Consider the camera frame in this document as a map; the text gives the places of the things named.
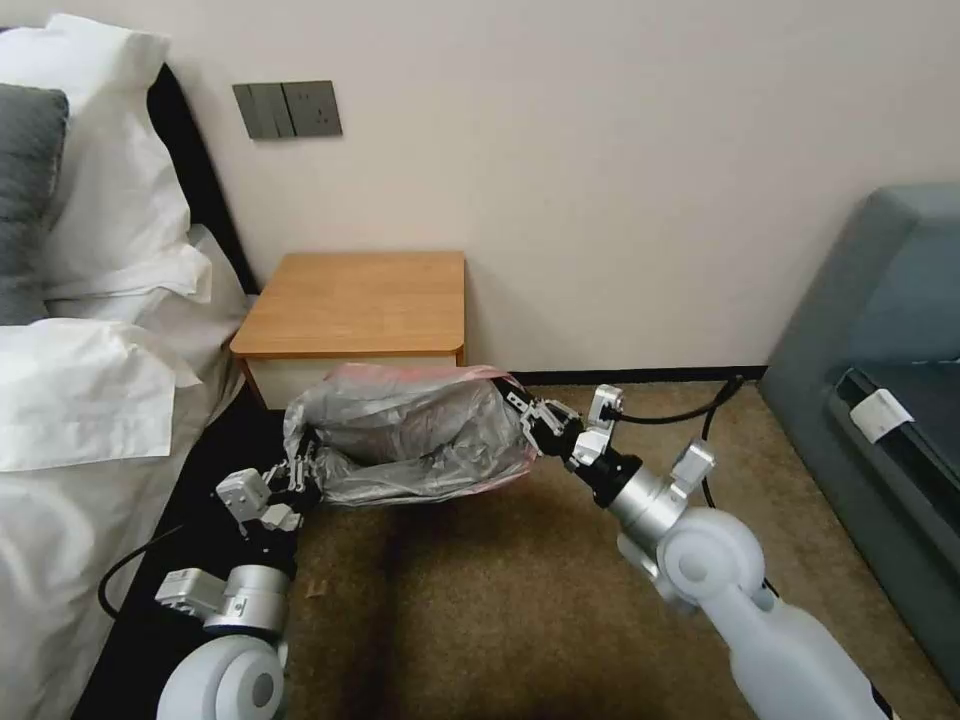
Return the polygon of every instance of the white drawer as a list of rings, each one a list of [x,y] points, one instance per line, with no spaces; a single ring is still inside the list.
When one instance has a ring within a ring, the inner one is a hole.
[[[401,367],[454,366],[455,355],[371,358],[304,358],[296,360],[247,359],[260,396],[271,410],[284,410],[290,401],[323,380],[329,370],[345,362],[366,362]]]

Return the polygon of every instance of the wall switch panel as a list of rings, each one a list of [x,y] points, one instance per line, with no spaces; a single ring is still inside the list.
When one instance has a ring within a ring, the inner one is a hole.
[[[290,119],[297,137],[343,135],[333,83],[283,83]]]
[[[343,135],[329,80],[234,85],[233,94],[254,140]]]

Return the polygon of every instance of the wooden tabletop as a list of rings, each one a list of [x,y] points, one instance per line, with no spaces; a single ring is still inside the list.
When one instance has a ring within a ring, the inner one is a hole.
[[[457,353],[463,266],[462,252],[287,255],[230,349],[263,359]]]

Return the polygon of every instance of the robotic arm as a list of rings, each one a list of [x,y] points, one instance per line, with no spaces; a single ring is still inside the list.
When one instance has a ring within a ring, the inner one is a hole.
[[[624,558],[671,605],[703,610],[730,648],[734,681],[758,718],[895,717],[827,629],[765,587],[763,550],[750,529],[729,513],[687,507],[716,465],[705,443],[691,441],[662,480],[611,446],[622,390],[598,387],[583,423],[560,403],[494,382],[540,454],[559,457],[620,521]]]
[[[716,465],[705,443],[690,442],[661,479],[611,445],[622,390],[598,387],[584,421],[562,403],[506,379],[493,382],[538,453],[559,458],[620,521],[624,558],[674,607],[703,610],[730,648],[734,680],[760,720],[896,717],[826,628],[765,586],[763,551],[749,528],[720,510],[688,508],[690,494]],[[321,500],[316,480],[298,458],[262,478],[253,470],[234,473],[217,492],[241,533],[268,552],[274,538],[282,546],[295,536],[301,513]],[[286,574],[261,565],[234,568],[226,582],[195,568],[167,575],[158,602],[200,617],[205,629],[223,636],[178,666],[158,718],[282,715],[288,585]]]

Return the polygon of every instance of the trash bag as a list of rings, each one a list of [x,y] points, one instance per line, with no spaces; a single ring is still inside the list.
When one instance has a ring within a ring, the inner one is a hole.
[[[287,408],[284,449],[301,456],[323,502],[439,502],[500,487],[535,451],[488,366],[348,363]]]

